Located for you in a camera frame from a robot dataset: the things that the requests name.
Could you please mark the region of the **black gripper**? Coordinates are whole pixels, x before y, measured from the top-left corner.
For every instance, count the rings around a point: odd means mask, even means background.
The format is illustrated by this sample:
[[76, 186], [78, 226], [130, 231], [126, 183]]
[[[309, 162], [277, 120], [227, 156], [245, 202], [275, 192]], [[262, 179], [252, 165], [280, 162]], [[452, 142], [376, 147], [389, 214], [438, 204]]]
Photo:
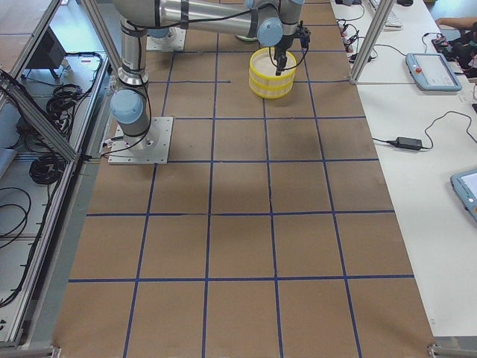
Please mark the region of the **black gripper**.
[[277, 69], [275, 72], [276, 76], [280, 76], [285, 71], [287, 63], [286, 52], [290, 49], [295, 40], [300, 41], [301, 49], [305, 51], [298, 63], [303, 62], [309, 50], [310, 35], [310, 30], [303, 25], [303, 20], [300, 20], [294, 27], [292, 34], [284, 35], [282, 39], [274, 46], [274, 59], [277, 63]]

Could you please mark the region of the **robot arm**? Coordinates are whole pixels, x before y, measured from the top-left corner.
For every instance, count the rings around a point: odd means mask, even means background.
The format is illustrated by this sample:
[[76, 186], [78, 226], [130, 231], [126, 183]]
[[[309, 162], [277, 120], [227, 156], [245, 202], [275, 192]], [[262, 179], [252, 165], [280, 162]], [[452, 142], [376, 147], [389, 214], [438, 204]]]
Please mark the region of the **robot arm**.
[[150, 30], [169, 28], [255, 38], [274, 48], [277, 74], [287, 70], [294, 40], [309, 47], [310, 32], [300, 18], [302, 1], [245, 1], [242, 6], [209, 1], [115, 1], [121, 16], [119, 90], [110, 108], [130, 146], [147, 145], [152, 119], [147, 111], [146, 42]]

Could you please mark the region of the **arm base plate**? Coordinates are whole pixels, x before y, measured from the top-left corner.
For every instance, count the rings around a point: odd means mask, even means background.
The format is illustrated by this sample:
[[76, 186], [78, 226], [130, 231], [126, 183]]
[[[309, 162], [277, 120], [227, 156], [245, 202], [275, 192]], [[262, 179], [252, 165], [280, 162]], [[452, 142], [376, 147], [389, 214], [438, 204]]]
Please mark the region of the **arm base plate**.
[[120, 125], [116, 125], [116, 136], [122, 139], [112, 144], [112, 154], [108, 156], [110, 165], [166, 164], [174, 119], [153, 117], [147, 135], [142, 138], [125, 136]]

